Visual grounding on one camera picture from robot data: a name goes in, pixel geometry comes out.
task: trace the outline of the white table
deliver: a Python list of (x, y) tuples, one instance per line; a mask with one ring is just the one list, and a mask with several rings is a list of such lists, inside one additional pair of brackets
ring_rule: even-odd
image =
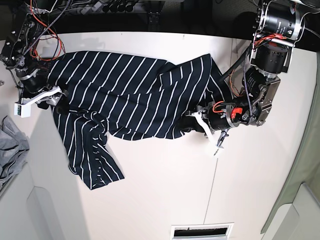
[[(210, 53), (222, 73), (242, 53), (237, 53), (240, 44), (242, 49), (248, 45), (231, 38), (155, 32), (60, 37), (67, 52), (110, 51), (174, 64)], [(39, 54), (54, 53), (51, 40), (41, 41)], [(9, 104), (11, 114), (18, 96), (9, 72), (2, 66), (0, 72), (6, 81), (0, 87), (0, 109)], [(110, 137), (109, 147), (126, 178), (93, 191), (70, 173), (50, 111), (34, 106), (31, 118), (14, 121), (31, 136), (28, 161), (34, 185), (50, 192), (67, 240), (168, 240), (171, 225), (203, 223), (235, 223), (232, 239), (258, 240), (300, 145), (316, 72), (316, 54), (295, 49), (289, 73), (280, 75), (266, 123), (230, 130), (218, 161), (205, 154), (207, 139), (196, 132), (176, 140)]]

